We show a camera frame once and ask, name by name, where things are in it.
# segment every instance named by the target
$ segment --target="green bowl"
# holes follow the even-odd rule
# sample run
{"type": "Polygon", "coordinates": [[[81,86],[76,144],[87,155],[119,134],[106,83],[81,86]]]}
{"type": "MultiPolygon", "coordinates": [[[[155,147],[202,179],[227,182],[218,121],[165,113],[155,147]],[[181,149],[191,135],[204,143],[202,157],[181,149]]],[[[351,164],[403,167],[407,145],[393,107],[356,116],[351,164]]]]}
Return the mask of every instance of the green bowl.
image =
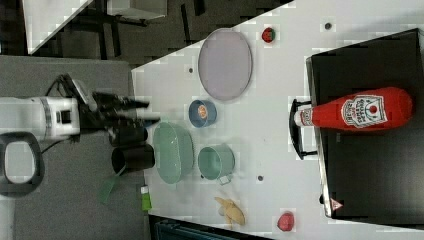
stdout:
{"type": "Polygon", "coordinates": [[[188,130],[168,122],[161,122],[153,135],[156,169],[168,184],[178,183],[193,169],[193,142],[188,130]]]}

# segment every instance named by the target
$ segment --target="black cup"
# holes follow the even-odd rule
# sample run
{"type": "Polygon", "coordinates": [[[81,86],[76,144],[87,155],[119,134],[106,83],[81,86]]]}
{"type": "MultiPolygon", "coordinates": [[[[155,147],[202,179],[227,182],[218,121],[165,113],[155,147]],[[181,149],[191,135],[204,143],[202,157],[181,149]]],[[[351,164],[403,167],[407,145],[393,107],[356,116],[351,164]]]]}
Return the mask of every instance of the black cup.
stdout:
{"type": "Polygon", "coordinates": [[[115,173],[126,166],[125,172],[152,168],[155,165],[153,147],[147,143],[130,147],[118,147],[112,152],[112,166],[115,173]]]}
{"type": "Polygon", "coordinates": [[[109,135],[109,142],[113,147],[140,144],[147,140],[146,128],[120,127],[114,130],[115,138],[109,135]]]}

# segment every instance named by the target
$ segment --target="blue bowl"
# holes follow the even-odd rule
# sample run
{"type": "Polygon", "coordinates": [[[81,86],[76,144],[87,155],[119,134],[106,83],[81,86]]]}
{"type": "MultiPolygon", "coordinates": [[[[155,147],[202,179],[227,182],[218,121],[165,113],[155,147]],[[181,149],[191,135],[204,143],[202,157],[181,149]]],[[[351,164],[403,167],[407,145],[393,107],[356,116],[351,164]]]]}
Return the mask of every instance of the blue bowl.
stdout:
{"type": "Polygon", "coordinates": [[[191,124],[197,128],[207,127],[215,122],[216,120],[216,108],[215,105],[208,100],[195,100],[191,103],[188,110],[188,117],[190,118],[191,124]],[[201,118],[199,115],[199,107],[205,106],[207,116],[201,118]]]}

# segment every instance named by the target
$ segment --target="toy strawberry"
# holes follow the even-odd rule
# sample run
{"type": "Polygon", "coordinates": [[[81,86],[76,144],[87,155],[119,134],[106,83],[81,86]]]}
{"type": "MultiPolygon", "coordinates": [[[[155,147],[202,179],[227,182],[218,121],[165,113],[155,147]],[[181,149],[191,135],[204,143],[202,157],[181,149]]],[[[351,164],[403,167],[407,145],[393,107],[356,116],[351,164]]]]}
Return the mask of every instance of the toy strawberry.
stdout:
{"type": "Polygon", "coordinates": [[[275,31],[272,28],[266,28],[264,32],[262,33],[262,39],[266,43],[270,43],[275,39],[275,31]]]}

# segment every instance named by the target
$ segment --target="ketchup label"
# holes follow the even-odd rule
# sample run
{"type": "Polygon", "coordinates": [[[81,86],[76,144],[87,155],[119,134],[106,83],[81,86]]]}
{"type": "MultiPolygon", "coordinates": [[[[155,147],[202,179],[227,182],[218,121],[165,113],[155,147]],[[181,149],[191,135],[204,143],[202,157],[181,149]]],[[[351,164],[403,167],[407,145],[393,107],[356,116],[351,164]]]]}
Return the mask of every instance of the ketchup label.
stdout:
{"type": "Polygon", "coordinates": [[[347,100],[341,111],[345,123],[356,128],[387,122],[382,96],[358,95],[347,100]]]}
{"type": "Polygon", "coordinates": [[[312,108],[302,110],[300,112],[300,120],[304,126],[313,126],[312,123],[312,108]]]}

